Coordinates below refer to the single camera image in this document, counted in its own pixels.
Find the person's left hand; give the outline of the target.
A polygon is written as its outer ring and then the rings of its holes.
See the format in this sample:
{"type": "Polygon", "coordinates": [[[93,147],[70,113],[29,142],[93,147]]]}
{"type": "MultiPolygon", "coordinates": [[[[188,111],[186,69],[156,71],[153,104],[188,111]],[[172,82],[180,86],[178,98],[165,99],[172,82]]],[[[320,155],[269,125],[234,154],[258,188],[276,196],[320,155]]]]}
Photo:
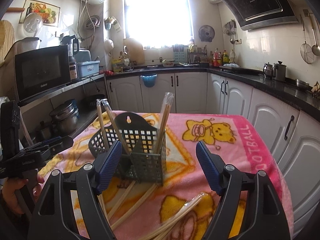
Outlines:
{"type": "MultiPolygon", "coordinates": [[[[10,178],[7,179],[3,185],[2,189],[2,196],[4,201],[6,202],[8,208],[15,214],[15,215],[22,215],[24,211],[20,207],[15,191],[20,190],[24,185],[27,185],[29,182],[28,179],[21,179],[21,178],[10,178]]],[[[38,201],[41,191],[42,191],[42,184],[44,183],[44,178],[37,175],[37,184],[33,188],[33,197],[35,202],[38,201]]]]}

